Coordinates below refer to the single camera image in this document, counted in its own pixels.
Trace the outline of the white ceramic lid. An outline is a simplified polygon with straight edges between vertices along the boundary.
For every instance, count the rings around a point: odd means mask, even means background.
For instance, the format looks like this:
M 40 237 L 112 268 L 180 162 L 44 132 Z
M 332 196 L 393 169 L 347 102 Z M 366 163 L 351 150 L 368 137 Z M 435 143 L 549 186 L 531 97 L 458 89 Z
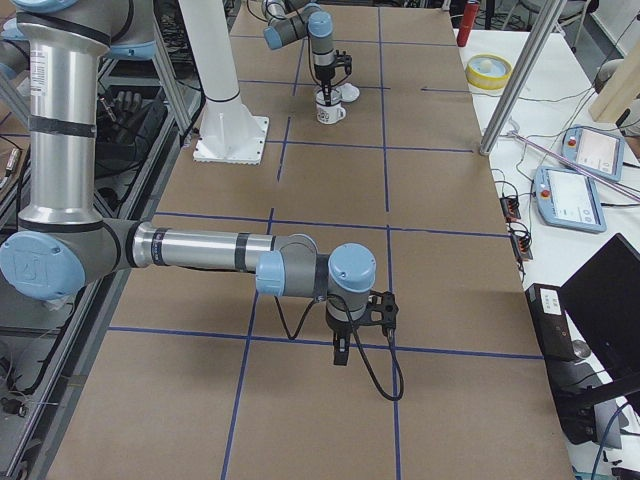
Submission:
M 353 103 L 359 99 L 360 89 L 351 83 L 344 83 L 338 87 L 343 103 Z

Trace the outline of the white enamel mug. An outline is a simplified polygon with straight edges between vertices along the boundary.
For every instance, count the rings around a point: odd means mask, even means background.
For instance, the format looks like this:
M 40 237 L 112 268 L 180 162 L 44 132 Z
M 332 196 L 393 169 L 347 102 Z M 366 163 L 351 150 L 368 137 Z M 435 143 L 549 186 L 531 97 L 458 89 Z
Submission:
M 346 109 L 342 106 L 342 101 L 339 101 L 330 106 L 324 106 L 320 102 L 316 104 L 316 118 L 325 125 L 333 125 L 342 121 L 346 117 Z

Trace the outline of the yellow tape roll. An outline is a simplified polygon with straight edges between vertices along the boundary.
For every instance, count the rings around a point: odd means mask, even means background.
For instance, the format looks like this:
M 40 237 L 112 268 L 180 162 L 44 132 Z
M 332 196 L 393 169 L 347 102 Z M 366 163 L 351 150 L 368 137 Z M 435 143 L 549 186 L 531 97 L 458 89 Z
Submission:
M 506 86 L 513 71 L 512 65 L 503 57 L 479 54 L 471 57 L 465 74 L 470 85 L 482 90 L 500 90 Z

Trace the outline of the red cylinder bottle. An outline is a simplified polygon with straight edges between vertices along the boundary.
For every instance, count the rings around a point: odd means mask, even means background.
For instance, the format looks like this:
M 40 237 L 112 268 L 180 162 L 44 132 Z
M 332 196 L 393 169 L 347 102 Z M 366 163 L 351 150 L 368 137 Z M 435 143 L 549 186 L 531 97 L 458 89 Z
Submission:
M 467 45 L 471 30 L 473 29 L 477 13 L 480 8 L 480 0 L 468 0 L 465 4 L 463 16 L 458 28 L 456 43 L 458 47 Z

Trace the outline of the lower orange usb hub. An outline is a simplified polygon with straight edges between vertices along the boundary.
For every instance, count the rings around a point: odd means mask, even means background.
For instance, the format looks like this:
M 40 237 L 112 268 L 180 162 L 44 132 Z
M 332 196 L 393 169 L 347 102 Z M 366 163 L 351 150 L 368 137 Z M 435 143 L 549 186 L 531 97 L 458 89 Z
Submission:
M 527 262 L 533 259 L 530 246 L 524 237 L 511 235 L 510 241 L 514 252 L 515 259 L 518 262 Z

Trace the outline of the orange usb hub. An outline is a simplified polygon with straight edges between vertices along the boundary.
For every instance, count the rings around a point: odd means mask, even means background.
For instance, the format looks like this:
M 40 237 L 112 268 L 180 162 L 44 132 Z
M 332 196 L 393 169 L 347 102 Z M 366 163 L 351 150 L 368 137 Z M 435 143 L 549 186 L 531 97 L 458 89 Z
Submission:
M 502 196 L 499 201 L 506 223 L 521 219 L 518 196 Z
M 514 252 L 515 259 L 518 262 L 527 262 L 533 259 L 530 246 L 524 237 L 511 235 L 510 241 Z

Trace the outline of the upper orange usb hub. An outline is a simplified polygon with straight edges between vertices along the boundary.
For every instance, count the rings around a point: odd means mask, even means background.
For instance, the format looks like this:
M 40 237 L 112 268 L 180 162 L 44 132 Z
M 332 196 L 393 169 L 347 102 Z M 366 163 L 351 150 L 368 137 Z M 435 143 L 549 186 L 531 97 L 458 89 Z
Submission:
M 521 219 L 518 196 L 502 196 L 499 201 L 506 223 Z

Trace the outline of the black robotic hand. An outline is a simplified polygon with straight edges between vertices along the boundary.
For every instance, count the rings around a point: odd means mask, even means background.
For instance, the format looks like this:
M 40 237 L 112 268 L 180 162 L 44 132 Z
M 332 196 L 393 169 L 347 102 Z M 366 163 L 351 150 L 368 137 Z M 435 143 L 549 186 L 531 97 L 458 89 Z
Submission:
M 129 145 L 136 139 L 147 142 L 140 133 L 150 103 L 144 103 L 139 92 L 119 90 L 115 96 L 107 93 L 98 99 L 97 140 L 103 143 Z

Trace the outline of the black computer box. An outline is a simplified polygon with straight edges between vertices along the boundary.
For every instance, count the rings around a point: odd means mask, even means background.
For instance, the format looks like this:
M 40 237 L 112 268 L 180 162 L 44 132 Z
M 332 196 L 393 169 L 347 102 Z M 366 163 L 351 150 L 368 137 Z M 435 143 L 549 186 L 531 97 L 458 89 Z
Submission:
M 614 391 L 585 362 L 591 352 L 577 354 L 586 343 L 571 337 L 559 289 L 532 284 L 525 296 L 565 436 L 574 445 L 593 442 L 620 449 L 620 422 L 611 418 L 618 408 Z

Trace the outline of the near teach pendant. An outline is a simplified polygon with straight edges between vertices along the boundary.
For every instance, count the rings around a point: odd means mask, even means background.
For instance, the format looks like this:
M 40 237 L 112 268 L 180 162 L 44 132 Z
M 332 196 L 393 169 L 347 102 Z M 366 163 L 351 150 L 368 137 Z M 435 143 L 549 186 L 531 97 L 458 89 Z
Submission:
M 595 182 L 569 169 L 541 166 L 534 177 L 542 220 L 550 226 L 602 233 L 607 229 Z

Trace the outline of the teach pendant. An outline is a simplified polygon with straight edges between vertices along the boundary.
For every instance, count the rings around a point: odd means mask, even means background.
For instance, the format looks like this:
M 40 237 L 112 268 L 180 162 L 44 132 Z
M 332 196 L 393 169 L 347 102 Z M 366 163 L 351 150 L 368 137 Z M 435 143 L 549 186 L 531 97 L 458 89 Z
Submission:
M 607 229 L 595 182 L 569 169 L 541 166 L 534 177 L 542 220 L 550 226 L 602 233 Z
M 623 138 L 590 126 L 569 128 L 562 141 L 562 156 L 601 178 L 619 182 L 624 160 Z

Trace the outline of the black monitor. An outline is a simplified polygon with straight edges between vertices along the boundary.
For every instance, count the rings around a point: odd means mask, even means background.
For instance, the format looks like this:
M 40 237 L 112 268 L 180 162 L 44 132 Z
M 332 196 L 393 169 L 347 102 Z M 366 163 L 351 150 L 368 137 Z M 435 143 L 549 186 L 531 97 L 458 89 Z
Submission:
M 560 288 L 561 304 L 614 379 L 639 371 L 639 252 L 611 237 Z

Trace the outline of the far teach pendant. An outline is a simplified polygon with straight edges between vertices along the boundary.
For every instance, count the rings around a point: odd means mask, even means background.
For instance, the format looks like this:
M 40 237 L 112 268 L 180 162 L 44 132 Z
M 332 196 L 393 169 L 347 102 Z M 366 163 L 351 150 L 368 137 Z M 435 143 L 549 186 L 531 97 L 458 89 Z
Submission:
M 624 160 L 623 138 L 590 126 L 569 128 L 562 141 L 562 156 L 601 178 L 619 182 Z

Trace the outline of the wooden beam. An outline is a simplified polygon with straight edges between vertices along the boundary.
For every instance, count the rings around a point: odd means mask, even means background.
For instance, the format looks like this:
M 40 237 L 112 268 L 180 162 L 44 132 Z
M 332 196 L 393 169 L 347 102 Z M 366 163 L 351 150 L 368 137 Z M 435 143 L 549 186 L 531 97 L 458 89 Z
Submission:
M 639 96 L 639 42 L 623 59 L 607 61 L 599 69 L 598 96 L 589 107 L 596 122 L 615 123 Z

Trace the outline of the aluminium frame post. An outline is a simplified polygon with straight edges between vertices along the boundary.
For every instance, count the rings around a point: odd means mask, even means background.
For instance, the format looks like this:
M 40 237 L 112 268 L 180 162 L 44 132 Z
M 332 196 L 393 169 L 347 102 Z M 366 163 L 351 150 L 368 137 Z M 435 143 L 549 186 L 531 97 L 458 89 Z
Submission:
M 565 0 L 548 0 L 543 5 L 482 137 L 480 155 L 488 156 L 495 146 L 565 5 Z

